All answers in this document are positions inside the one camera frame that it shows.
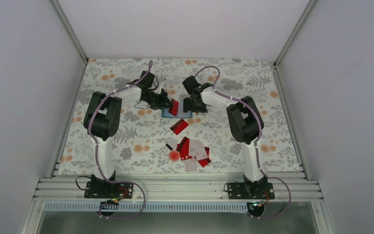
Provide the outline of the blue leather card holder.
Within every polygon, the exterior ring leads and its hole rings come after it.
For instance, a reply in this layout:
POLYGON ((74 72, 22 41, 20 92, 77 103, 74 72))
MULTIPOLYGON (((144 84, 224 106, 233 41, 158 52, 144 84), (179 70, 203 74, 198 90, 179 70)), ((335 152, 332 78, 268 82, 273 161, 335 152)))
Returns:
POLYGON ((191 111, 184 112, 183 103, 180 102, 178 105, 177 111, 170 112, 169 108, 165 108, 162 110, 161 117, 163 118, 193 118, 193 113, 191 111))

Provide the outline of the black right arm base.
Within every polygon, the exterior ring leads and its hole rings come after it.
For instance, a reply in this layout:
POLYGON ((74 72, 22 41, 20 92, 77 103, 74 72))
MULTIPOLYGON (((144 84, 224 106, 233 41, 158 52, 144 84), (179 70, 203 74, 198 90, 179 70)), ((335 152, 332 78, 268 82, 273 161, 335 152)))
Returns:
POLYGON ((273 184, 268 182, 266 176, 258 181, 251 182, 243 176, 243 182, 229 180, 224 185, 224 191, 227 192, 229 199, 274 199, 273 184))

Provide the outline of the red card with black stripe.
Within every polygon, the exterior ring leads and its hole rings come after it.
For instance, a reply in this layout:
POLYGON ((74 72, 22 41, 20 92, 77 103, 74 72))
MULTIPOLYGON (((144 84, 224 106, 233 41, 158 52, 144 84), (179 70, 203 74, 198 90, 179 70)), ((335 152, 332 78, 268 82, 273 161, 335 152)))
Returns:
POLYGON ((169 107, 168 112, 172 116, 177 117, 178 110, 179 110, 179 102, 174 99, 171 99, 171 107, 169 107))

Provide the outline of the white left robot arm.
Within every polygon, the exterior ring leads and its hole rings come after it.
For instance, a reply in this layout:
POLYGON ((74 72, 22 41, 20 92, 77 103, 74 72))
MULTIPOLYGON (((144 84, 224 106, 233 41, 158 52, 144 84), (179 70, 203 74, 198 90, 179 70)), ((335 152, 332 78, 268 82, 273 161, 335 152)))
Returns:
POLYGON ((93 143, 93 175, 101 179, 96 190, 103 197, 110 197, 116 191, 113 182, 115 169, 112 162, 112 138, 119 129, 122 106, 133 102, 145 102, 153 110, 173 106, 156 75, 143 71, 139 79, 111 94, 94 92, 85 114, 83 125, 93 143))

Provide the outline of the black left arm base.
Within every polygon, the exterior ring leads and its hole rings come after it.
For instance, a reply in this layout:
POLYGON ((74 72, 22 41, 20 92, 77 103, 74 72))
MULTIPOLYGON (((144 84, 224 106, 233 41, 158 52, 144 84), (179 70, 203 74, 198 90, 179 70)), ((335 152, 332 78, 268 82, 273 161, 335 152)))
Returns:
POLYGON ((134 189, 133 183, 108 183, 102 178, 91 175, 90 181, 87 182, 84 197, 85 198, 105 198, 105 199, 122 199, 132 198, 134 189))

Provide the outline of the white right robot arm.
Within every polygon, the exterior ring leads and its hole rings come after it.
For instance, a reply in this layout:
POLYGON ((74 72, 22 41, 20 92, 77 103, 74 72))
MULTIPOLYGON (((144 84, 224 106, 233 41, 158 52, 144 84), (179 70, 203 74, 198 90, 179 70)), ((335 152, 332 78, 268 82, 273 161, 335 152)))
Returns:
POLYGON ((185 112, 206 113, 208 105, 225 109, 231 134, 242 144, 244 192, 249 198, 257 198, 263 192, 262 184, 267 182, 267 177, 258 162, 257 146, 251 146, 261 136, 264 126, 253 99, 228 96, 212 88, 210 83, 200 84, 193 76, 187 77, 182 85, 189 94, 183 100, 185 112))

